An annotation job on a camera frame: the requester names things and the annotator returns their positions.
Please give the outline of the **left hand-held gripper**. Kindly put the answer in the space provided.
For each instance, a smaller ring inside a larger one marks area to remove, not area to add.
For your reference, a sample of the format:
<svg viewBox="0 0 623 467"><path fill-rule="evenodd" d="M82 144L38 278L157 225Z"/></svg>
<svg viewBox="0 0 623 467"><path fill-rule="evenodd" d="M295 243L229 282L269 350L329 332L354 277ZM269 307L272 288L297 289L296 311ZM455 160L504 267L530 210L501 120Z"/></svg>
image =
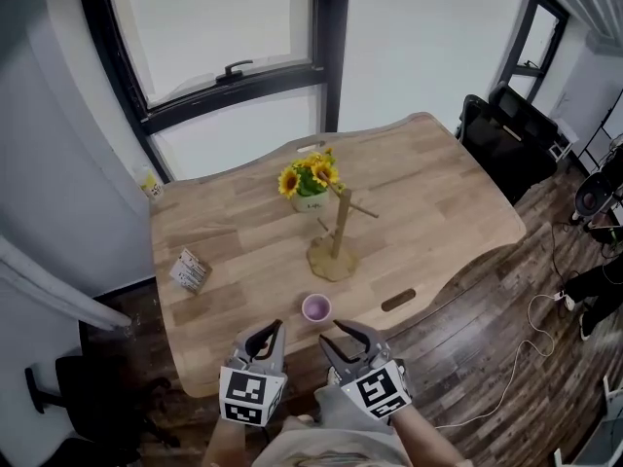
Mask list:
<svg viewBox="0 0 623 467"><path fill-rule="evenodd" d="M287 382L283 371L286 331L279 319L271 328L251 328L237 335L233 355L220 368L222 418L264 427L280 403ZM265 357L255 358L268 339Z"/></svg>

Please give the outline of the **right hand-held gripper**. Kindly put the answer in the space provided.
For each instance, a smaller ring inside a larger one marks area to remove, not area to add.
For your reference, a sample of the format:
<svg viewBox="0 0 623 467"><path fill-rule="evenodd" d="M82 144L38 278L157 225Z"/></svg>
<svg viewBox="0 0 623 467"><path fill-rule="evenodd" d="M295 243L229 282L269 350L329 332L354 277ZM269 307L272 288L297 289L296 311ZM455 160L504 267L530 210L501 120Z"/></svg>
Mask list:
<svg viewBox="0 0 623 467"><path fill-rule="evenodd" d="M365 346L365 359L349 357L329 338L318 337L344 394L375 420L385 420L411 405L405 367L391 357L382 334L354 320L335 319L334 324Z"/></svg>

